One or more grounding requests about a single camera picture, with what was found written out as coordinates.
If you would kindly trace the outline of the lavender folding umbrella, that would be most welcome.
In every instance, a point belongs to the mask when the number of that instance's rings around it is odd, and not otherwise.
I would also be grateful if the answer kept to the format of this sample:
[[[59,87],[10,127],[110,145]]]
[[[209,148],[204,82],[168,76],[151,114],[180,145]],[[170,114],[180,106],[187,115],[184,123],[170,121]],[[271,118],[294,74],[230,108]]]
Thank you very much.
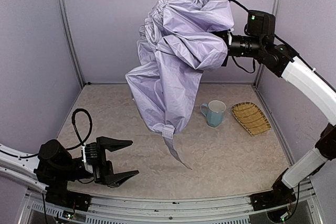
[[[215,35],[234,19],[228,0],[158,0],[139,29],[140,65],[125,75],[141,118],[178,158],[173,137],[187,126],[204,71],[228,55]]]

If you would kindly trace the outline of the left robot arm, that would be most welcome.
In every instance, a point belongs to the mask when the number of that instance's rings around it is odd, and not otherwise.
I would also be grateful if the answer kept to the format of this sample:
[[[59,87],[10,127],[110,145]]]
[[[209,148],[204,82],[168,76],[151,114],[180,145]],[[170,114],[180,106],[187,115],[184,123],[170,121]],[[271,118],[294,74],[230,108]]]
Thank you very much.
[[[58,140],[40,147],[37,155],[21,153],[3,146],[1,167],[13,171],[15,177],[31,183],[48,193],[68,192],[68,182],[92,179],[94,183],[117,188],[139,173],[138,170],[115,173],[106,151],[115,152],[132,145],[129,140],[98,137],[95,142],[81,146],[81,156],[73,158]]]

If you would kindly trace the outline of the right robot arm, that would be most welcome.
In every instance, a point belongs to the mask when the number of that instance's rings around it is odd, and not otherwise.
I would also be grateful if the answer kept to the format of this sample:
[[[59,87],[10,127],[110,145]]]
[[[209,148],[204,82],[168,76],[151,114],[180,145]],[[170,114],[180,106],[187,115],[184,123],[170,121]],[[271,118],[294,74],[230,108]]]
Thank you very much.
[[[301,91],[327,118],[329,124],[315,146],[291,168],[283,172],[273,189],[293,189],[319,170],[327,161],[335,159],[335,88],[328,84],[285,41],[276,45],[274,15],[248,10],[244,35],[233,35],[229,28],[216,32],[228,47],[228,55],[248,57],[264,65],[276,76]]]

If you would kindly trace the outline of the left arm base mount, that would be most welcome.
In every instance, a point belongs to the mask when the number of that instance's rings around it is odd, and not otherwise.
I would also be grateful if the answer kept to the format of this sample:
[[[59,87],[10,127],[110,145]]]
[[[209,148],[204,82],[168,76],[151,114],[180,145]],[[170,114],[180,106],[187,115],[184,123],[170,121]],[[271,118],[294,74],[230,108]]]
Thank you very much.
[[[88,211],[91,196],[68,190],[60,193],[48,191],[45,200],[57,206],[71,208],[73,210]]]

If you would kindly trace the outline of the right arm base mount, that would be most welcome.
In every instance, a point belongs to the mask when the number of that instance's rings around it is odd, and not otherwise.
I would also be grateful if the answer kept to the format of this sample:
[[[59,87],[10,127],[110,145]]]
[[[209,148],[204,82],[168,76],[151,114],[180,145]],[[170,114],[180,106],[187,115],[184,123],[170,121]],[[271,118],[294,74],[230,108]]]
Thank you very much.
[[[282,206],[297,200],[294,192],[282,195],[276,194],[273,190],[252,194],[250,199],[254,211]]]

